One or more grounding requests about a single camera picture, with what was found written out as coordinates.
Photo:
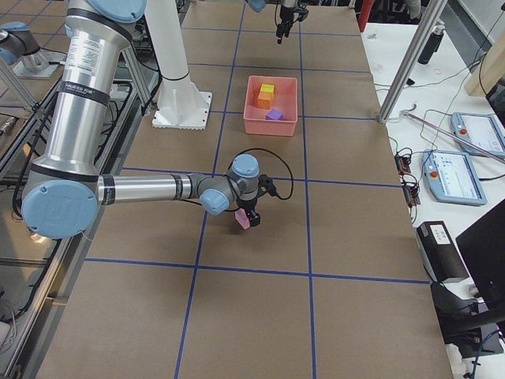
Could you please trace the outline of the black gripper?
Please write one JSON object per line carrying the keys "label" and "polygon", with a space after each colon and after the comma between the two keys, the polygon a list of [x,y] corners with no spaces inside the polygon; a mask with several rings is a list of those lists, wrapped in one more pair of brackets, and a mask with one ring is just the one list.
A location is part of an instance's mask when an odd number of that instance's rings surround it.
{"label": "black gripper", "polygon": [[257,205],[256,197],[248,200],[238,198],[237,205],[239,208],[247,212],[250,227],[257,227],[260,225],[261,217],[260,214],[256,211],[256,205]]}
{"label": "black gripper", "polygon": [[309,15],[307,5],[296,3],[293,5],[281,5],[279,13],[280,22],[277,24],[277,44],[281,44],[284,38],[288,38],[292,25],[295,22],[303,22]]}

